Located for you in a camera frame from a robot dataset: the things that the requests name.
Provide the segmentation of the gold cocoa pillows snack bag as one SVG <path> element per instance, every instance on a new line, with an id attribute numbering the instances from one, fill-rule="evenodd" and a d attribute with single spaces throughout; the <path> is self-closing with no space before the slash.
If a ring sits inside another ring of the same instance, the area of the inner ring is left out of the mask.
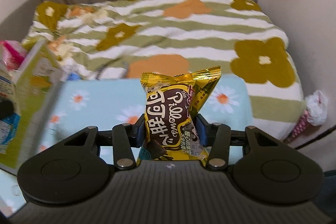
<path id="1" fill-rule="evenodd" d="M 219 66 L 178 76 L 142 74 L 146 137 L 139 151 L 139 161 L 199 160 L 206 163 L 209 153 L 201 144 L 193 119 L 221 76 Z"/>

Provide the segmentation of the floral striped green duvet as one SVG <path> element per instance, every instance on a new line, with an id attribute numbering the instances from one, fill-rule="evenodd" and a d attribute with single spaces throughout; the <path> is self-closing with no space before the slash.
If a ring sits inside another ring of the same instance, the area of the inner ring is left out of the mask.
<path id="1" fill-rule="evenodd" d="M 252 0 L 43 2 L 23 45 L 30 50 L 40 39 L 64 69 L 86 80 L 219 66 L 245 83 L 253 124 L 277 139 L 305 108 L 288 37 Z"/>

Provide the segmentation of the blue white snack bag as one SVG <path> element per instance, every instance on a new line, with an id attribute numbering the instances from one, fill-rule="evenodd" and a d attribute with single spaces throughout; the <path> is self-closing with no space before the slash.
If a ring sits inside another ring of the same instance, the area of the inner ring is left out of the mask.
<path id="1" fill-rule="evenodd" d="M 1 60 L 1 153 L 6 153 L 9 143 L 14 139 L 21 118 L 15 84 L 5 63 Z"/>

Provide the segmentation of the white pink snack bag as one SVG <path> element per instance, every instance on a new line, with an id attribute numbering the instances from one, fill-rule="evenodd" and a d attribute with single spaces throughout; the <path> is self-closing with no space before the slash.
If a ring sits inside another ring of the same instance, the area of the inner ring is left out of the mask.
<path id="1" fill-rule="evenodd" d="M 2 58 L 9 71 L 17 70 L 27 56 L 27 51 L 20 42 L 1 40 Z"/>

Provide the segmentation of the green cardboard snack box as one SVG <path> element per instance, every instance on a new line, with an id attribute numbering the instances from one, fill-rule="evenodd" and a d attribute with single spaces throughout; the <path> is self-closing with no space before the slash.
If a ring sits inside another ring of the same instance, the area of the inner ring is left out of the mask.
<path id="1" fill-rule="evenodd" d="M 6 153 L 1 153 L 1 169 L 17 174 L 20 165 L 33 155 L 63 76 L 64 71 L 45 40 L 33 46 L 11 75 L 21 118 Z"/>

